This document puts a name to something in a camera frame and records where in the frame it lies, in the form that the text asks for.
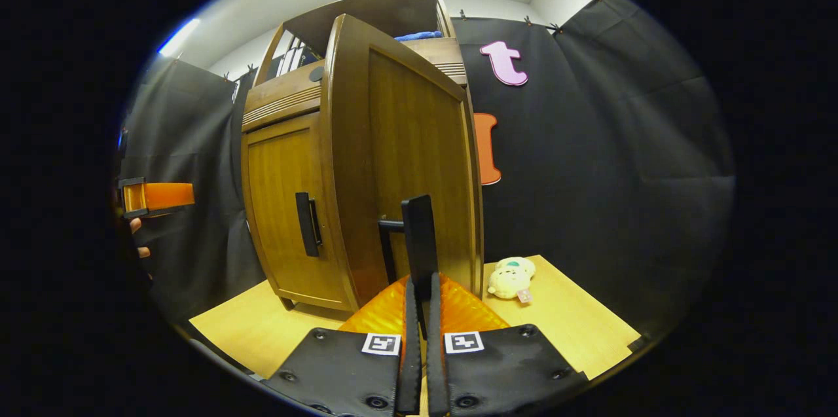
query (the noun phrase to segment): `cabinet leg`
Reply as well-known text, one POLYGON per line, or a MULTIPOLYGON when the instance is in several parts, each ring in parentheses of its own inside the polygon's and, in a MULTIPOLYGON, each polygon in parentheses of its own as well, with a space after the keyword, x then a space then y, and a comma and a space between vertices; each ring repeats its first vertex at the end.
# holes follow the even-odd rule
POLYGON ((285 310, 292 310, 294 309, 294 301, 289 300, 289 298, 279 298, 282 301, 282 306, 285 307, 285 310))

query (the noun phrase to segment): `blue cloth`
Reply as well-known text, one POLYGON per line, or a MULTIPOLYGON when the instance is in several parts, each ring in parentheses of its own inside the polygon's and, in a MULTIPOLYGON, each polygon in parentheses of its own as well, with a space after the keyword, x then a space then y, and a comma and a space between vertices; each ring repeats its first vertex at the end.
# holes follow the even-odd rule
POLYGON ((443 33, 435 30, 435 31, 425 31, 425 32, 417 32, 416 34, 408 34, 408 35, 400 35, 396 37, 396 41, 403 42, 403 41, 415 41, 416 39, 431 39, 434 37, 443 37, 443 33))

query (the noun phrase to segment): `ceiling light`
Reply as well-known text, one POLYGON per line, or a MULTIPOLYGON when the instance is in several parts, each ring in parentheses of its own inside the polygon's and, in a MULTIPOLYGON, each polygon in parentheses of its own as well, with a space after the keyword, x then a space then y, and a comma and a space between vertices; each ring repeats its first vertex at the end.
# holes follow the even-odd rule
POLYGON ((189 36, 189 34, 191 34, 196 27, 198 27, 198 23, 200 22, 201 20, 197 20, 197 18, 195 18, 195 20, 191 20, 189 23, 186 23, 186 26, 183 26, 178 32, 174 33, 174 35, 168 39, 168 42, 162 45, 158 52, 164 57, 171 56, 174 51, 177 50, 177 47, 180 47, 180 44, 183 44, 183 41, 186 41, 186 37, 189 36))

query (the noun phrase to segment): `open cabinet door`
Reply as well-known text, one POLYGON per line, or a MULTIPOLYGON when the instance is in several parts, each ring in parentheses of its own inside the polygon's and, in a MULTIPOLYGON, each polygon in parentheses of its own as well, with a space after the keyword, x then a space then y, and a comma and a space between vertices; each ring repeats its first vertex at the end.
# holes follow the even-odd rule
MULTIPOLYGON (((428 194, 439 270, 483 286, 483 214, 473 111, 461 86, 380 30, 342 14, 329 36, 321 93, 324 195, 335 203, 360 304, 386 286, 378 220, 428 194)), ((392 234, 395 277, 409 274, 392 234)))

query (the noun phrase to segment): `tag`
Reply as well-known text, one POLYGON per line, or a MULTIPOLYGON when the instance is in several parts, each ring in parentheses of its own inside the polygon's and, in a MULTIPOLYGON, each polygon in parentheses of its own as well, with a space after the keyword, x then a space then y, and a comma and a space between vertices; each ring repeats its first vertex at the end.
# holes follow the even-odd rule
POLYGON ((532 301, 532 295, 530 294, 530 289, 527 288, 527 289, 521 289, 521 291, 518 291, 518 299, 521 302, 532 301))

